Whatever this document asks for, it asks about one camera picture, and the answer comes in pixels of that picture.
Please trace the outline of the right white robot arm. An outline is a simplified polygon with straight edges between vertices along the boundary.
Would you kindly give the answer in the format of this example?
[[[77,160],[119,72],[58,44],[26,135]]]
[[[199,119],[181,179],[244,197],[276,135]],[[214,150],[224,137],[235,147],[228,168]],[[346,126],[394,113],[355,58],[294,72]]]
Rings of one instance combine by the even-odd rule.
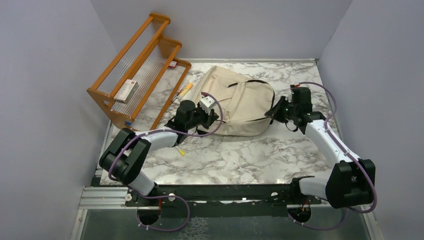
[[[329,126],[329,118],[313,111],[311,90],[302,83],[291,85],[291,99],[282,96],[265,116],[283,124],[293,122],[296,131],[307,136],[325,157],[332,171],[328,178],[306,176],[294,178],[289,199],[300,204],[308,196],[318,197],[335,209],[370,204],[377,205],[376,166],[351,151]]]

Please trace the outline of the beige canvas backpack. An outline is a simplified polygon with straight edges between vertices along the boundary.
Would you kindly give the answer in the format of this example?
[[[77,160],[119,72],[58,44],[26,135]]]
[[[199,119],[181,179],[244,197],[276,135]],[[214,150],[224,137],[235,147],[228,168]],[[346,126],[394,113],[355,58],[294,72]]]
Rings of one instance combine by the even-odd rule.
[[[265,113],[274,106],[275,91],[266,81],[214,65],[187,99],[198,103],[201,92],[211,94],[221,105],[223,122],[216,135],[252,137],[262,134],[271,124]]]

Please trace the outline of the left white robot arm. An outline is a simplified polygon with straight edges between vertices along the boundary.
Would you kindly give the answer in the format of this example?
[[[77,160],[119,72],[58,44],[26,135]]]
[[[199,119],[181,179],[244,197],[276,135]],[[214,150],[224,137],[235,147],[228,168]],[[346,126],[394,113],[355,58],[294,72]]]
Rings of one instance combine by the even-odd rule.
[[[101,155],[99,166],[111,180],[138,192],[144,205],[152,205],[157,200],[156,183],[142,172],[148,154],[176,147],[187,137],[197,137],[189,131],[199,126],[208,129],[215,121],[221,125],[222,118],[223,109],[212,96],[203,96],[198,103],[184,100],[162,128],[144,132],[122,128]]]

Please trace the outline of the orange yellow highlighter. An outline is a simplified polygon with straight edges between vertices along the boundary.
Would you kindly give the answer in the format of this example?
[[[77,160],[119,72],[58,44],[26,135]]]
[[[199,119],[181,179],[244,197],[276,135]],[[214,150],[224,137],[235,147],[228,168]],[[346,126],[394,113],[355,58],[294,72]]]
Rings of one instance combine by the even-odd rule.
[[[179,100],[181,100],[190,90],[191,90],[191,88],[193,87],[194,85],[193,85],[193,83],[189,83],[180,93],[179,93],[179,95],[177,96],[177,98],[179,99]]]

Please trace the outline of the red clear pen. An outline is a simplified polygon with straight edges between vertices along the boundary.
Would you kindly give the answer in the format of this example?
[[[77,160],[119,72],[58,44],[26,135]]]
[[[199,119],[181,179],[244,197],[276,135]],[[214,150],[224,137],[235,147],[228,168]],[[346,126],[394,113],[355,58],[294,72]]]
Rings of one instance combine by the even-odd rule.
[[[183,98],[184,96],[183,96],[183,94],[182,94],[182,91],[181,92],[179,92],[173,99],[172,99],[172,101],[171,101],[171,104],[173,104],[176,100],[181,100],[182,98]]]

